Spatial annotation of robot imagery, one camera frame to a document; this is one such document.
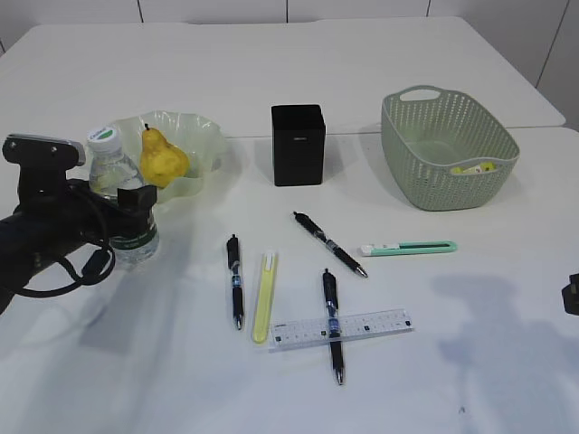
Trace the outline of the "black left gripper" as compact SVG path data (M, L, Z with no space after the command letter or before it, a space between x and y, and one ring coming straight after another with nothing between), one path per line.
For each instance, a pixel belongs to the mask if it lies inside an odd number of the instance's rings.
M134 237L147 229L157 188L118 189L117 203L94 193L87 181L67 180L56 195L37 194L1 220L1 309L16 296L52 298L107 278L116 265L110 239ZM53 264L71 283L60 288L28 288L32 277Z

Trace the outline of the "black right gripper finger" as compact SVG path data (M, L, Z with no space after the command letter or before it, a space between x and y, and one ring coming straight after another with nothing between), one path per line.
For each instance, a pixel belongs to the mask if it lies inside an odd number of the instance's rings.
M579 315L579 274L569 276L569 283L561 291L565 312Z

